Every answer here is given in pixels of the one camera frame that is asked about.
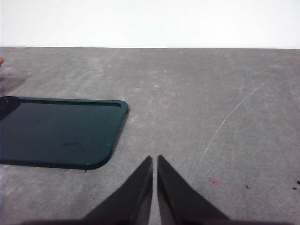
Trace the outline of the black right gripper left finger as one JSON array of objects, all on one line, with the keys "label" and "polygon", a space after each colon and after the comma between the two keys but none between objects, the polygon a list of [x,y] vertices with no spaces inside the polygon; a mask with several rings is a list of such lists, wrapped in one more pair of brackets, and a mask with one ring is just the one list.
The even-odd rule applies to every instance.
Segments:
[{"label": "black right gripper left finger", "polygon": [[32,220],[22,225],[146,225],[152,199],[153,163],[146,157],[126,181],[81,219]]}]

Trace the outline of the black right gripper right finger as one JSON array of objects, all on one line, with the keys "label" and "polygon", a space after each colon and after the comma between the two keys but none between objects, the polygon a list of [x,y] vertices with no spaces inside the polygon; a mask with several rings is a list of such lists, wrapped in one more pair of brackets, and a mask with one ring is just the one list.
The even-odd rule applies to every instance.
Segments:
[{"label": "black right gripper right finger", "polygon": [[286,225],[285,221],[233,220],[196,192],[162,156],[157,158],[157,198],[164,225]]}]

